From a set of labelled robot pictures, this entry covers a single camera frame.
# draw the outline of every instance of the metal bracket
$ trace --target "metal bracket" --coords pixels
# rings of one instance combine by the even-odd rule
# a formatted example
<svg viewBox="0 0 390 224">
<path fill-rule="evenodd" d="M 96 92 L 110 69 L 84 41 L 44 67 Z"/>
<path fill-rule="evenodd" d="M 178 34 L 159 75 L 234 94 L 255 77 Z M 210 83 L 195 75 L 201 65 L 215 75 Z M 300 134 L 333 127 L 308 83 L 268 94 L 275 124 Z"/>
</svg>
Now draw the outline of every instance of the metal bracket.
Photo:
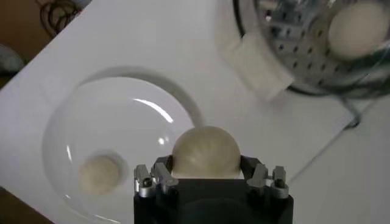
<svg viewBox="0 0 390 224">
<path fill-rule="evenodd" d="M 275 198 L 288 198 L 288 186 L 286 184 L 286 171 L 282 166 L 276 166 L 272 171 L 271 194 Z"/>
<path fill-rule="evenodd" d="M 246 183 L 259 191 L 260 195 L 264 194 L 264 187 L 266 185 L 266 179 L 268 177 L 268 169 L 264 164 L 258 163 L 255 168 L 255 172 L 251 179 Z"/>
<path fill-rule="evenodd" d="M 156 185 L 146 165 L 137 165 L 134 169 L 134 191 L 142 198 L 154 197 L 156 194 Z"/>
<path fill-rule="evenodd" d="M 164 194 L 170 194 L 172 190 L 179 184 L 179 180 L 171 176 L 163 163 L 155 163 L 154 167 L 152 168 L 152 174 L 156 180 L 156 183 L 161 186 Z"/>
</svg>

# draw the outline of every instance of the white table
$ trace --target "white table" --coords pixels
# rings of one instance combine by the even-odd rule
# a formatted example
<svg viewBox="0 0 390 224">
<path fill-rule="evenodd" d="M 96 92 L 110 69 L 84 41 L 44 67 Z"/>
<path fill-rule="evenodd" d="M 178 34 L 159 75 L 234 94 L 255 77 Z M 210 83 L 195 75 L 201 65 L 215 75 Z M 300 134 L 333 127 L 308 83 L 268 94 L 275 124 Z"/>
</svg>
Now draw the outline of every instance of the white table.
<svg viewBox="0 0 390 224">
<path fill-rule="evenodd" d="M 0 92 L 0 185 L 57 224 L 87 222 L 49 185 L 41 140 L 74 88 L 116 75 L 160 85 L 196 124 L 222 127 L 243 154 L 270 169 L 285 166 L 288 178 L 297 174 L 352 116 L 333 99 L 285 92 L 272 103 L 258 100 L 216 50 L 215 6 L 216 0 L 94 0 Z"/>
</svg>

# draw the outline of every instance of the metal colander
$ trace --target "metal colander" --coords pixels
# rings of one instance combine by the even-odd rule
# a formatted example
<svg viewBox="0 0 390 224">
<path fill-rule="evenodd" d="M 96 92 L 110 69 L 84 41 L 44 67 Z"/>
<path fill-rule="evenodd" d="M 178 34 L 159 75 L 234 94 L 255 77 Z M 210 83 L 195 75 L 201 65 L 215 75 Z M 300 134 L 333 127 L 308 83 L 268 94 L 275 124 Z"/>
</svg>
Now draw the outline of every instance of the metal colander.
<svg viewBox="0 0 390 224">
<path fill-rule="evenodd" d="M 251 4 L 261 33 L 277 59 L 295 76 L 294 88 L 344 97 L 382 96 L 390 93 L 390 35 L 375 52 L 352 61 L 333 55 L 327 40 L 334 16 L 344 7 L 361 1 L 254 0 Z M 390 3 L 371 1 L 384 7 Z M 240 4 L 245 7 L 248 1 Z M 248 18 L 247 15 L 240 18 L 242 29 Z"/>
</svg>

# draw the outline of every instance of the beige ball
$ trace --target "beige ball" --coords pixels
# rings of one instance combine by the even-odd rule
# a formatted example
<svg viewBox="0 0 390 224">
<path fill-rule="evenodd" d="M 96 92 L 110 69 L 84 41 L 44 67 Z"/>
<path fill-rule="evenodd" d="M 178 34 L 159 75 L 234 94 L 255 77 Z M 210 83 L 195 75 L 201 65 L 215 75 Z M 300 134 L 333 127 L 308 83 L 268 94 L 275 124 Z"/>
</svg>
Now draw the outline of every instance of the beige ball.
<svg viewBox="0 0 390 224">
<path fill-rule="evenodd" d="M 79 186 L 87 194 L 107 194 L 118 183 L 119 167 L 106 156 L 95 156 L 87 160 L 79 170 Z"/>
<path fill-rule="evenodd" d="M 340 59 L 353 60 L 372 53 L 385 39 L 390 17 L 379 2 L 359 2 L 341 10 L 330 24 L 330 50 Z"/>
<path fill-rule="evenodd" d="M 177 178 L 235 178 L 240 172 L 238 145 L 218 127 L 188 130 L 176 141 L 172 155 Z"/>
</svg>

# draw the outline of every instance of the cable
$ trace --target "cable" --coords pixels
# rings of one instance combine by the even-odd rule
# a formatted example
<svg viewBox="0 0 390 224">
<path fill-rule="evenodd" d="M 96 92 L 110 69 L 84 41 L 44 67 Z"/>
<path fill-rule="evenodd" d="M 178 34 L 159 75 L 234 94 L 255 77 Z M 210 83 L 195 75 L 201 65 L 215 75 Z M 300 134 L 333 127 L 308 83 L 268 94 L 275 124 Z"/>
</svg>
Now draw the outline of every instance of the cable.
<svg viewBox="0 0 390 224">
<path fill-rule="evenodd" d="M 80 12 L 76 4 L 70 0 L 53 0 L 40 6 L 40 21 L 46 33 L 54 38 L 60 33 Z"/>
</svg>

